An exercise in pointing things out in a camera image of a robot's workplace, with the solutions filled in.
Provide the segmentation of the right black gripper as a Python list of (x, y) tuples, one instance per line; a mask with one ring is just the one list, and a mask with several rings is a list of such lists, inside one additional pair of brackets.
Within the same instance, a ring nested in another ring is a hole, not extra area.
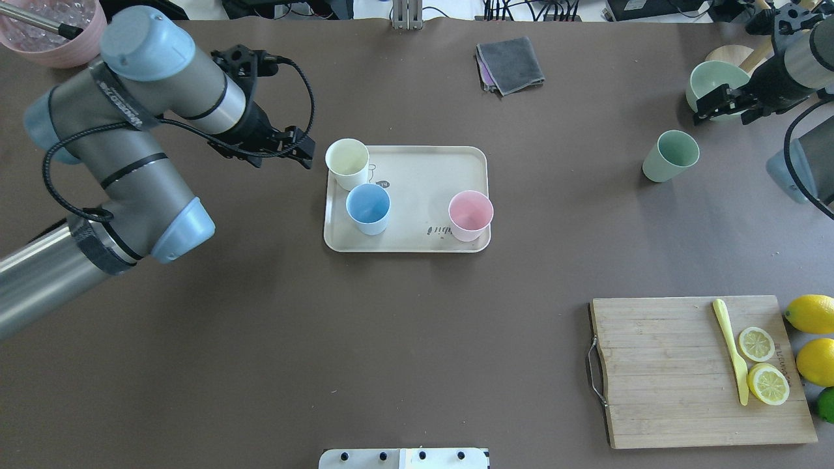
[(750, 35), (769, 35), (773, 57), (738, 90), (724, 83), (692, 102), (692, 122), (740, 120), (747, 125), (786, 113), (828, 86), (828, 6), (815, 10), (796, 2), (756, 13), (745, 26)]

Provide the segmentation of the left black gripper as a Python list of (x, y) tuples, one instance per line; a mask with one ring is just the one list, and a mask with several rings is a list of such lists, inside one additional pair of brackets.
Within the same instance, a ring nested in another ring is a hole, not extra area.
[[(315, 155), (315, 140), (309, 136), (315, 122), (316, 101), (310, 82), (300, 66), (288, 57), (265, 50), (251, 50), (239, 44), (229, 50), (210, 53), (212, 61), (244, 93), (244, 111), (237, 124), (208, 140), (208, 144), (226, 158), (238, 158), (259, 168), (265, 158), (288, 158), (304, 169), (311, 169)], [(272, 77), (279, 66), (288, 65), (298, 72), (309, 95), (309, 122), (304, 130), (289, 126), (277, 130), (254, 101), (258, 79)]]

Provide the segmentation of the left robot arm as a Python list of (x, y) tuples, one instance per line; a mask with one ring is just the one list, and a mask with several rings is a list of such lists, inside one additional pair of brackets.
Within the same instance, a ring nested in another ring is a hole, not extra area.
[(42, 180), (66, 218), (3, 259), (2, 338), (144, 257), (170, 263), (214, 235), (152, 128), (182, 128), (254, 167), (291, 158), (310, 168), (309, 130), (277, 130), (253, 99), (258, 79), (283, 64), (295, 65), (243, 45), (203, 53), (150, 6), (114, 15), (99, 58), (25, 113), (45, 152)]

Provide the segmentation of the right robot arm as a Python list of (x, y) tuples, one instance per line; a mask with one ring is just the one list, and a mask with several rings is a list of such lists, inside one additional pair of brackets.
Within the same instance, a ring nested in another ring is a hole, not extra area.
[(759, 60), (745, 84), (720, 82), (707, 86), (694, 100), (693, 122), (738, 116), (744, 125), (770, 115), (784, 115), (812, 96), (816, 103), (789, 124), (781, 149), (769, 158), (772, 180), (798, 203), (808, 202), (825, 216), (832, 214), (832, 118), (819, 122), (801, 136), (802, 120), (832, 104), (832, 2), (804, 8), (792, 1), (760, 9), (745, 30), (769, 38), (772, 56)]

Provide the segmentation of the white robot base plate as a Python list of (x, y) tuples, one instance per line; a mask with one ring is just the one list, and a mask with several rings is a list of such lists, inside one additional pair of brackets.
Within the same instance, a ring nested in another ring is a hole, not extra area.
[(489, 468), (489, 450), (450, 448), (331, 449), (319, 457), (319, 468)]

